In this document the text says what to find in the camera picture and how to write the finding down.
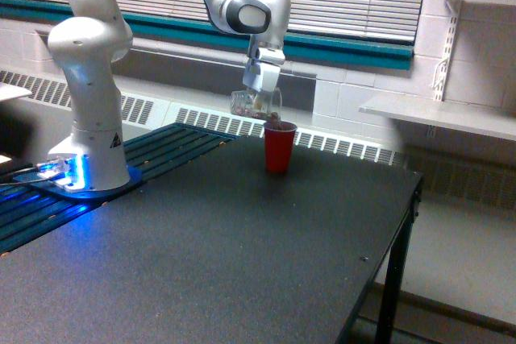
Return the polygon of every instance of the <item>table leg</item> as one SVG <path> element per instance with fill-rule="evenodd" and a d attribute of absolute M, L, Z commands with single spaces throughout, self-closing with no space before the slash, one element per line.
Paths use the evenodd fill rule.
<path fill-rule="evenodd" d="M 393 333 L 397 299 L 402 288 L 403 270 L 405 269 L 406 254 L 409 250 L 410 232 L 412 231 L 412 223 L 414 222 L 414 205 L 411 206 L 410 212 L 411 214 L 406 217 L 405 223 L 390 250 L 389 266 L 387 267 L 385 287 L 381 299 L 375 344 L 390 343 Z"/>

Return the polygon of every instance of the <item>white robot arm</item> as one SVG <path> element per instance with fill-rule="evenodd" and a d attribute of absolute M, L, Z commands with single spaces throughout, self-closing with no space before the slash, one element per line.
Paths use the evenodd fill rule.
<path fill-rule="evenodd" d="M 73 110 L 72 134 L 48 154 L 49 159 L 72 160 L 67 176 L 54 183 L 70 192 L 115 189 L 130 177 L 111 62 L 126 55 L 132 32 L 116 0 L 68 1 L 74 17 L 55 26 L 48 37 L 54 61 L 64 70 Z"/>
<path fill-rule="evenodd" d="M 243 84 L 254 94 L 254 112 L 270 114 L 272 95 L 285 62 L 283 39 L 290 0 L 204 0 L 210 21 L 221 31 L 249 34 L 248 63 Z M 253 110 L 233 111 L 253 115 Z"/>

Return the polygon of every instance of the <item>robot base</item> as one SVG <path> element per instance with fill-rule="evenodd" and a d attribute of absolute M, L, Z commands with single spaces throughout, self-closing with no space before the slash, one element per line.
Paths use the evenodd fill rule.
<path fill-rule="evenodd" d="M 125 185 L 118 187 L 117 189 L 108 189 L 105 191 L 82 191 L 79 193 L 71 193 L 61 189 L 50 181 L 33 183 L 30 184 L 30 186 L 34 187 L 35 189 L 45 191 L 46 193 L 50 193 L 58 197 L 63 197 L 65 199 L 73 199 L 77 201 L 110 201 L 111 199 L 122 196 L 124 193 L 128 193 L 143 183 L 142 172 L 138 168 L 127 166 L 127 170 L 129 171 L 129 177 L 131 179 Z M 17 175 L 15 180 L 23 182 L 36 180 L 39 178 L 40 177 L 37 175 L 37 173 L 31 172 Z"/>

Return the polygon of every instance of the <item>red cup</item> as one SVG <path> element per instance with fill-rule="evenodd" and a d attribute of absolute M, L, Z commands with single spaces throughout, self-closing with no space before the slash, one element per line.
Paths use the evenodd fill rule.
<path fill-rule="evenodd" d="M 287 172 L 292 155 L 293 138 L 298 127 L 291 122 L 266 122 L 265 166 L 274 173 Z"/>

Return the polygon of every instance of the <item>teal window frame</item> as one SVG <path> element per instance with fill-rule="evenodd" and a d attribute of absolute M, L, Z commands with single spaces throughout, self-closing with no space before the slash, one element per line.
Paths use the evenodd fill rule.
<path fill-rule="evenodd" d="M 36 0 L 0 0 L 0 17 L 60 22 L 72 15 L 68 5 Z M 208 22 L 123 12 L 138 36 L 178 39 L 186 44 L 208 44 L 219 48 L 247 49 L 245 35 L 222 34 Z M 354 64 L 410 70 L 414 47 L 320 35 L 288 32 L 285 55 L 289 60 L 316 60 L 328 64 Z"/>

